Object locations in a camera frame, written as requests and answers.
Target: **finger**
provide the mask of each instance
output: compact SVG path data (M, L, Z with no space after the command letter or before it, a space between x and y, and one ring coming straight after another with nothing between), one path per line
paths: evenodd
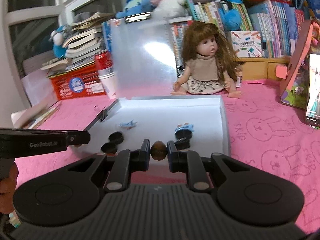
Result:
M2 214L10 214L13 212L13 194L14 192L0 195L0 212Z
M16 163L13 163L9 171L9 178L11 180L15 180L18 177L18 175L19 175L18 167Z
M10 178L6 178L0 181L0 193L8 193L15 190L17 185L17 180L11 180Z

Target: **brown wig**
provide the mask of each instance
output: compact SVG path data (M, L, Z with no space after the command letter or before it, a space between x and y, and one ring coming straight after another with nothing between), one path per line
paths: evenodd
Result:
M205 39L214 36L218 45L216 52L216 59L219 71L219 78L224 81L223 71L226 70L235 82L236 69L238 58L233 50L233 47L228 40L219 32L218 27L213 23L204 23L194 21L189 28L185 31L182 45L182 58L183 62L187 62L190 59L196 59L197 46Z

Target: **white paper cup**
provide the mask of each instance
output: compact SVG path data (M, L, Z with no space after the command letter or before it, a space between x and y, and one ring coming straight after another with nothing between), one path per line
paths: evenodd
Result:
M105 92L110 99L116 98L116 84L114 73L99 76Z

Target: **phone screen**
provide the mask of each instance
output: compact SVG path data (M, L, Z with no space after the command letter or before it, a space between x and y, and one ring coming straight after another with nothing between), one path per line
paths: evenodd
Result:
M306 121L320 125L320 54L309 55L309 91Z

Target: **pink sticky note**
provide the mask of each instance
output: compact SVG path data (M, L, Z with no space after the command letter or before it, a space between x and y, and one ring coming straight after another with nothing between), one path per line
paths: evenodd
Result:
M276 77L286 79L287 78L287 66L279 64L276 66Z

